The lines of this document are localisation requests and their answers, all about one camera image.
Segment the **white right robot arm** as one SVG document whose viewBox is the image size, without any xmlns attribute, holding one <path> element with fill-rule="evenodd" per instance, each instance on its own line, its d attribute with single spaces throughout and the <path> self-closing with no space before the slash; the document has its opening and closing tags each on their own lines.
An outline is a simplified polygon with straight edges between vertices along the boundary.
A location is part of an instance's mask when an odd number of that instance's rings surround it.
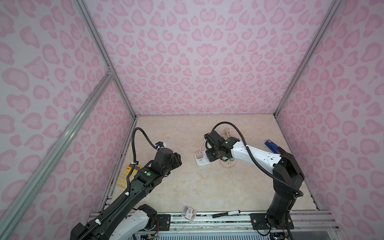
<svg viewBox="0 0 384 240">
<path fill-rule="evenodd" d="M 220 125 L 232 126 L 240 138 L 228 137 L 225 139 L 216 131 Z M 296 200 L 304 196 L 300 188 L 305 176 L 295 157 L 282 148 L 278 148 L 279 152 L 275 154 L 248 145 L 241 131 L 230 122 L 216 124 L 209 133 L 204 135 L 204 139 L 207 147 L 205 155 L 210 162 L 242 160 L 254 164 L 273 179 L 275 194 L 266 211 L 265 223 L 275 229 L 286 224 Z"/>
</svg>

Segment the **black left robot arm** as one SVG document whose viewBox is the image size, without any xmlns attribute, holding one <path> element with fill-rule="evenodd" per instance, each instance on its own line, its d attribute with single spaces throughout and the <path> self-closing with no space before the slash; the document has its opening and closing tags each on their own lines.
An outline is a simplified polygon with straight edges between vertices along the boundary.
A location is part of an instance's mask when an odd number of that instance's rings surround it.
<svg viewBox="0 0 384 240">
<path fill-rule="evenodd" d="M 162 142 L 151 147 L 157 151 L 155 158 L 139 169 L 133 180 L 127 179 L 127 188 L 109 207 L 86 225 L 77 224 L 71 231 L 72 240 L 126 240 L 140 230 L 155 227 L 157 211 L 146 204 L 127 215 L 182 161 Z"/>
</svg>

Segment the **pink charger plug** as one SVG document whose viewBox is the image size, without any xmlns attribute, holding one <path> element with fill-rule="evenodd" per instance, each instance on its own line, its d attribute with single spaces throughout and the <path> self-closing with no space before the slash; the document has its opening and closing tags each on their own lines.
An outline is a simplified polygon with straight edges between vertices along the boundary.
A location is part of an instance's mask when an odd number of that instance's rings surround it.
<svg viewBox="0 0 384 240">
<path fill-rule="evenodd" d="M 201 159 L 201 158 L 203 158 L 203 156 L 204 156 L 204 152 L 203 151 L 197 151 L 196 152 L 196 158 L 197 159 Z"/>
</svg>

